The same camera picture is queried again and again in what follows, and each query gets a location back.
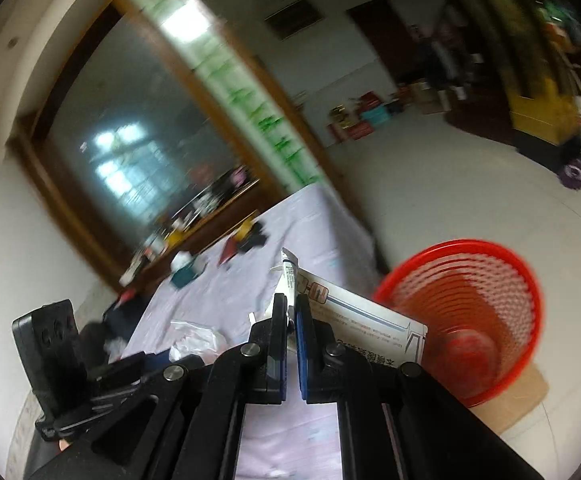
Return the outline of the wooden sideboard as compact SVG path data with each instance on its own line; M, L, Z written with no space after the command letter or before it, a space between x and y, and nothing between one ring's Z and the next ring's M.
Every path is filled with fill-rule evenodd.
M158 284L170 273L170 264L177 252L200 254L234 231L248 217L265 212L284 197L284 194L275 194L268 190L259 180L245 184L211 214L197 220L176 239L176 243L168 245L153 261L142 263L133 278L120 278L117 289L122 292L133 288L145 296L152 295Z

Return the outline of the lilac floral tablecloth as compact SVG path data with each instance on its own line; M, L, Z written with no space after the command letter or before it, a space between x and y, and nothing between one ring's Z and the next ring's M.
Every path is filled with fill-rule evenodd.
M36 471L39 479L339 479L344 474L336 404L300 396L297 351L287 347L286 399L251 404L258 344L286 248L298 266L369 299L379 281L370 234L325 186L312 184L261 218L266 245L218 266L223 244L202 253L202 275L182 289L166 278L134 328L127 356L168 351L172 321L212 327L228 341L212 364L168 362Z

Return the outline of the red pouch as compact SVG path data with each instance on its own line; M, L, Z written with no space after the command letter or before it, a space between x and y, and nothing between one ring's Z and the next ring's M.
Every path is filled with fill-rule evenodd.
M225 263L234 258L238 254L239 250L240 244L238 244L238 241L233 236L228 237L225 241L225 244L223 245L222 252L218 260L218 266L223 266Z

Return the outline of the clear plastic bag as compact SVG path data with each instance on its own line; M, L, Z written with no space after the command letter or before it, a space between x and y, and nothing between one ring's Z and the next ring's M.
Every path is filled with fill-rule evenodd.
M209 365L228 350L228 341L210 326L186 321L172 321L171 326L176 331L176 340L169 349L170 362L198 356Z

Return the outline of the dark teal tissue box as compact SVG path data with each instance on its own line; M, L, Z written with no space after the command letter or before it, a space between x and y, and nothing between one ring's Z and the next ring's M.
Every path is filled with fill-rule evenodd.
M177 252L170 264L170 282L177 289L182 289L202 275L206 266L207 261L202 256L193 256L191 252Z

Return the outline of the brown tape roll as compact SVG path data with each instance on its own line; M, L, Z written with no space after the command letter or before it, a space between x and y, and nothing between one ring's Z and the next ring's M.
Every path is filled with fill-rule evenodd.
M256 233L258 229L258 222L251 218L247 218L233 233L233 238L237 243L242 243L252 234Z

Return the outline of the bamboo painted pillar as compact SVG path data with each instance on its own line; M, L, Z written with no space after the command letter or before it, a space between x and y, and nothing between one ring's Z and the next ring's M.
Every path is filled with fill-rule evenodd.
M327 180L281 107L223 38L216 15L202 0L131 1L178 51L287 192Z

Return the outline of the cardboard under basket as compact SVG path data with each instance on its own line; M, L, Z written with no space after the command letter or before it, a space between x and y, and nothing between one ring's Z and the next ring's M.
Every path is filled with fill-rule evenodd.
M549 384L535 362L531 362L507 387L494 398L471 408L486 426L496 434L513 428L545 400Z

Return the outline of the black device on table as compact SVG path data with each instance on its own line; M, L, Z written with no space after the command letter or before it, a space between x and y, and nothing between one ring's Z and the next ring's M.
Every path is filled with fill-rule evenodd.
M241 254L246 254L251 249L266 245L268 235L263 231L263 225L256 222L252 225L248 233L237 243L237 250Z

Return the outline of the red plastic trash basket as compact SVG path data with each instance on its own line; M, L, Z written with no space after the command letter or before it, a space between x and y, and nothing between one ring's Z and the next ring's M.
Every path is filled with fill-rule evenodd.
M448 240L392 270L376 304L427 326L422 365L469 408L510 387L536 351L541 288L520 256L488 240Z

